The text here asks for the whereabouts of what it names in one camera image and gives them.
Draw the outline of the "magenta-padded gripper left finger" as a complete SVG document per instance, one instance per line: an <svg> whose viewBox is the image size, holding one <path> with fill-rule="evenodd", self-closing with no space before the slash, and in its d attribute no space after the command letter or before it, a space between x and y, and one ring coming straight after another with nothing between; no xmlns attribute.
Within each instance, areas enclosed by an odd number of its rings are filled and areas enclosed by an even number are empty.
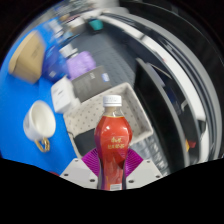
<svg viewBox="0 0 224 224"><path fill-rule="evenodd" d="M82 158L73 159L60 175L78 186L96 189L98 187L98 176L100 162L96 149L92 149Z"/></svg>

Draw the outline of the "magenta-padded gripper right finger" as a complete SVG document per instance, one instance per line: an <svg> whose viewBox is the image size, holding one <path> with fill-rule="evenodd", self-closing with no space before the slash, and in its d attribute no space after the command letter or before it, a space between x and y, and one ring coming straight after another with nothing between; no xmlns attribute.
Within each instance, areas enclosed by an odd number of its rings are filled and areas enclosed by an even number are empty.
<svg viewBox="0 0 224 224"><path fill-rule="evenodd" d="M161 178L161 172L151 159L144 160L134 150L128 150L124 163L126 189L141 188Z"/></svg>

